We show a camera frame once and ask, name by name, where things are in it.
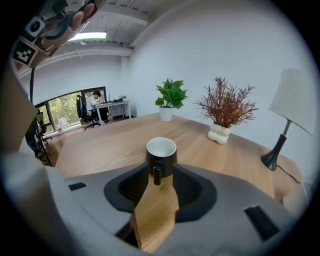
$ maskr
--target white lampshade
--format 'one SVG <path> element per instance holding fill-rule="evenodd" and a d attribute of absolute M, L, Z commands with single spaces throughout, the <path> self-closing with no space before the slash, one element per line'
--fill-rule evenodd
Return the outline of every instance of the white lampshade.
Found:
<path fill-rule="evenodd" d="M 285 69 L 269 110 L 312 135 L 315 88 L 299 69 Z"/>

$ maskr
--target red dried plant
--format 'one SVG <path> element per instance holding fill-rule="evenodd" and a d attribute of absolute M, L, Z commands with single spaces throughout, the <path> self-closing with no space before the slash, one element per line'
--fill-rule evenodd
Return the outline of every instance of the red dried plant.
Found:
<path fill-rule="evenodd" d="M 246 120 L 255 119 L 254 111 L 257 110 L 255 102 L 244 102 L 247 96 L 255 89 L 248 84 L 245 89 L 232 84 L 228 85 L 226 78 L 215 77 L 214 88 L 205 87 L 207 96 L 202 96 L 195 104 L 201 110 L 201 116 L 212 119 L 217 125 L 229 128 Z"/>

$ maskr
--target seated man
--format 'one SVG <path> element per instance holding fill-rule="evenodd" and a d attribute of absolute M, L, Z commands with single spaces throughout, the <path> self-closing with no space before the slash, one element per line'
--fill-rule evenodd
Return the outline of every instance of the seated man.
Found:
<path fill-rule="evenodd" d="M 92 96 L 89 97 L 89 99 L 86 101 L 86 111 L 88 116 L 91 116 L 91 114 L 93 115 L 93 118 L 98 118 L 98 112 L 97 111 L 92 111 L 92 110 L 96 110 L 96 106 L 100 105 L 102 103 L 104 103 L 101 99 L 100 99 L 101 93 L 98 90 L 95 90 L 92 94 Z M 100 116 L 101 119 L 105 122 L 108 121 L 108 108 L 104 107 L 99 109 L 100 112 Z"/>

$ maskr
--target black hair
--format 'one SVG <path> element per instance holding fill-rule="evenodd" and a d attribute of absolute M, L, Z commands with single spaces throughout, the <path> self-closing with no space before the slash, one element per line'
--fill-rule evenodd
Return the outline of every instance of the black hair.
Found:
<path fill-rule="evenodd" d="M 101 96 L 101 93 L 100 93 L 100 91 L 95 90 L 95 91 L 93 92 L 93 95 L 98 95 L 98 96 L 100 97 L 100 96 Z"/>

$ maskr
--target white plant pot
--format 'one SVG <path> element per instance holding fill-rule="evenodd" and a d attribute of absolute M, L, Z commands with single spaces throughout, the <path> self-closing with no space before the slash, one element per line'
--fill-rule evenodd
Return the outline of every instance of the white plant pot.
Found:
<path fill-rule="evenodd" d="M 173 107 L 159 107 L 159 111 L 161 121 L 170 122 L 172 120 L 172 116 L 174 114 Z"/>
<path fill-rule="evenodd" d="M 210 140 L 215 141 L 215 142 L 223 145 L 227 142 L 230 132 L 231 132 L 230 128 L 225 128 L 221 125 L 213 123 L 210 126 L 210 131 L 208 132 L 208 137 Z"/>

